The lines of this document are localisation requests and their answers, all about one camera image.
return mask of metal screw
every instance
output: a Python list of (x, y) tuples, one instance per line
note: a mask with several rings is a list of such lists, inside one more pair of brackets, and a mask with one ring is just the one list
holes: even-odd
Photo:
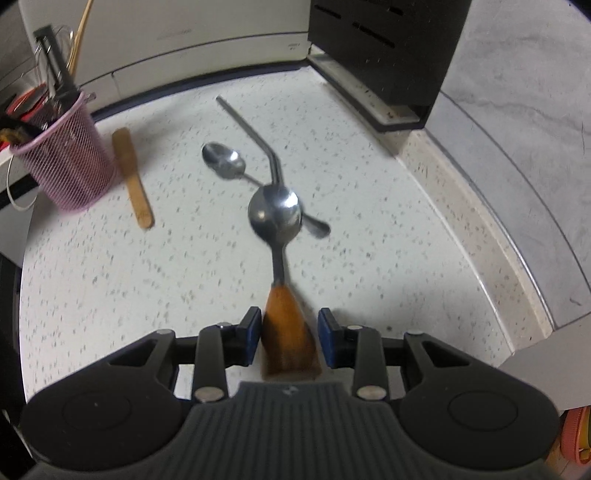
[(218, 387), (201, 387), (195, 390), (195, 398), (203, 403), (221, 400), (224, 396), (223, 390)]
[(365, 385), (357, 390), (357, 396), (364, 400), (383, 400), (388, 393), (377, 385)]

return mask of wooden spoon handle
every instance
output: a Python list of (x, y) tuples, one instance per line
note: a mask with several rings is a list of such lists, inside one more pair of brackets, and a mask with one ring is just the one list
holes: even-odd
[(154, 215), (148, 203), (144, 186), (138, 174), (138, 159), (135, 155), (134, 145), (128, 128), (120, 128), (112, 135), (115, 158), (129, 193), (131, 206), (134, 209), (138, 224), (143, 229), (148, 229), (154, 224)]
[(271, 287), (261, 339), (267, 355), (265, 378), (296, 371), (303, 378), (318, 376), (316, 343), (288, 285)]
[(70, 72), (70, 76), (74, 78), (76, 75), (76, 68), (78, 67), (78, 57), (80, 56), (80, 44), (82, 43), (82, 38), (84, 37), (84, 31), (86, 30), (86, 23), (88, 22), (88, 15), (90, 13), (90, 9), (92, 8), (92, 3), (94, 0), (88, 0), (86, 3), (86, 8), (84, 9), (84, 13), (82, 14), (82, 18), (80, 19), (80, 24), (78, 25), (78, 30), (74, 32), (74, 44), (72, 45), (72, 50), (70, 51), (70, 57), (68, 58), (68, 71)]

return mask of black knife block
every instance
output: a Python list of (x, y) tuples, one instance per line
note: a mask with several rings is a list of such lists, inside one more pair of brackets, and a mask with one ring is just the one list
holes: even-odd
[(419, 128), (443, 83), (469, 7), (470, 0), (313, 0), (308, 38), (384, 103), (410, 107), (419, 117), (378, 130)]

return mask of white wire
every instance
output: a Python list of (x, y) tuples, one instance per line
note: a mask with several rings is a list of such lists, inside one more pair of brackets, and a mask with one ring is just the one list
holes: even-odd
[(26, 212), (29, 208), (31, 208), (35, 204), (35, 200), (37, 200), (37, 195), (35, 195), (35, 198), (33, 198), (33, 201), (31, 203), (29, 203), (29, 205), (27, 205), (26, 207), (21, 207), (20, 205), (17, 205), (14, 198), (12, 198), (12, 193), (10, 193), (10, 167), (12, 167), (12, 160), (13, 159), (14, 159), (14, 155), (12, 157), (10, 157), (10, 160), (8, 160), (8, 169), (6, 171), (6, 193), (8, 194), (8, 199), (10, 200), (10, 203), (12, 203), (12, 206), (14, 207), (15, 210), (17, 210), (19, 212)]

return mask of wooden spatula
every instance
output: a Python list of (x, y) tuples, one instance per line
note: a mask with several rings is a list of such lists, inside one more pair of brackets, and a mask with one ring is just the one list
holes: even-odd
[(146, 198), (144, 186), (138, 174), (138, 159), (128, 128), (120, 128), (111, 136), (115, 159), (127, 184), (131, 206), (134, 208), (138, 224), (144, 230), (154, 224), (154, 215)]

